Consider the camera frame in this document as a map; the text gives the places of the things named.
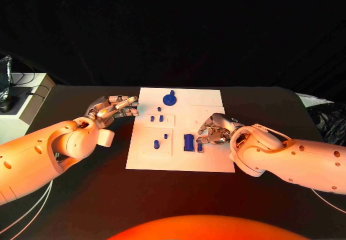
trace black background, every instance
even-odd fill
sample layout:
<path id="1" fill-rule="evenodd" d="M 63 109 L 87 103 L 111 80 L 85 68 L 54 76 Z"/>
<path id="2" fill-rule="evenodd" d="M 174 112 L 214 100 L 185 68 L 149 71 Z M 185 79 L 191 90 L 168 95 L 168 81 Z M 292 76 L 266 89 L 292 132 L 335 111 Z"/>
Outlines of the black background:
<path id="1" fill-rule="evenodd" d="M 57 84 L 279 86 L 343 102 L 343 18 L 322 1 L 4 0 L 0 50 Z"/>
<path id="2" fill-rule="evenodd" d="M 139 88 L 54 86 L 27 132 L 73 120 L 99 96 L 119 93 L 136 96 Z M 245 125 L 269 126 L 291 138 L 321 141 L 292 92 L 223 87 L 220 96 L 229 118 Z M 194 214 L 252 219 L 314 239 L 346 237 L 346 214 L 308 188 L 269 172 L 252 177 L 237 167 L 235 173 L 125 169 L 132 126 L 134 117 L 118 118 L 108 128 L 115 133 L 111 147 L 96 146 L 90 156 L 53 180 L 44 208 L 17 239 L 105 239 L 151 220 Z M 43 192 L 44 187 L 0 207 L 0 229 L 27 211 Z M 344 195 L 320 194 L 346 209 Z M 5 232 L 4 239 L 17 233 L 34 212 Z"/>

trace black table surface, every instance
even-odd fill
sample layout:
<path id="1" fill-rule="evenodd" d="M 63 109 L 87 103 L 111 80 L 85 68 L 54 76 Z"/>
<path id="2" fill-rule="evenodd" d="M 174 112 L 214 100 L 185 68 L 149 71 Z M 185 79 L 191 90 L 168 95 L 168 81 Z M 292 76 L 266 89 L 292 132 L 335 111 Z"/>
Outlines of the black table surface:
<path id="1" fill-rule="evenodd" d="M 291 91 L 278 87 L 211 89 L 220 90 L 226 115 L 245 125 L 258 123 L 291 138 L 322 140 Z M 82 116 L 99 96 L 138 94 L 139 87 L 54 86 L 27 133 Z M 252 177 L 237 167 L 235 173 L 125 169 L 132 126 L 132 116 L 118 118 L 108 128 L 115 133 L 111 147 L 96 146 L 53 180 L 46 205 L 17 239 L 105 239 L 151 220 L 198 214 L 256 220 L 312 239 L 346 237 L 346 214 L 308 188 L 269 172 Z M 44 190 L 0 207 L 0 228 L 21 216 Z M 346 196 L 321 195 L 346 209 Z M 34 212 L 2 239 L 15 234 Z"/>

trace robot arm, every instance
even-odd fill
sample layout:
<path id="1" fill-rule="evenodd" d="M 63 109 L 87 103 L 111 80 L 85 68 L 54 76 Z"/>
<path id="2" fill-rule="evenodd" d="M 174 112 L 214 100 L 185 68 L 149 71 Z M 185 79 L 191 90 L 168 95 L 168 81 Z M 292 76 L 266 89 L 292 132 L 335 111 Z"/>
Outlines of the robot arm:
<path id="1" fill-rule="evenodd" d="M 86 158 L 96 145 L 109 147 L 113 118 L 138 116 L 138 98 L 100 97 L 83 117 L 63 121 L 0 145 L 0 205 L 36 191 Z"/>
<path id="2" fill-rule="evenodd" d="M 207 136 L 198 137 L 197 143 L 229 142 L 229 158 L 250 176 L 269 171 L 288 183 L 346 194 L 346 147 L 291 139 L 258 124 L 243 126 L 220 113 L 210 116 L 197 133 L 204 129 Z M 286 141 L 281 142 L 268 130 Z"/>

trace black curtain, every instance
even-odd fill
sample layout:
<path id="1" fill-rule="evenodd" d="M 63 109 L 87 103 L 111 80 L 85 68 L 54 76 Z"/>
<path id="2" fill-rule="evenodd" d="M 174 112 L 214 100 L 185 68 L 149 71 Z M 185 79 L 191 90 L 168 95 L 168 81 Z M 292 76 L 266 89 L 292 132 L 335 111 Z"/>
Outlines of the black curtain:
<path id="1" fill-rule="evenodd" d="M 1 2 L 0 51 L 59 84 L 279 86 L 344 100 L 341 4 Z"/>

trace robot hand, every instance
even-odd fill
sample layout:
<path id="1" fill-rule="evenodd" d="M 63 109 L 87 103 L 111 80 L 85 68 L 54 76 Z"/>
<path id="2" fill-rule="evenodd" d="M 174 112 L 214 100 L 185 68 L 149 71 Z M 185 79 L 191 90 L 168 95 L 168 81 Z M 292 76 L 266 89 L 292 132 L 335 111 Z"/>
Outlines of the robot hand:
<path id="1" fill-rule="evenodd" d="M 229 158 L 246 174 L 259 177 L 269 171 L 288 183 L 346 194 L 346 147 L 291 139 L 259 124 L 243 126 L 220 113 L 209 117 L 197 134 L 206 129 L 207 136 L 196 142 L 214 145 L 229 142 Z M 281 142 L 268 131 L 286 141 Z"/>
<path id="2" fill-rule="evenodd" d="M 138 116 L 135 96 L 102 96 L 85 116 L 63 121 L 0 145 L 0 205 L 36 191 L 96 147 L 109 147 L 115 118 Z"/>

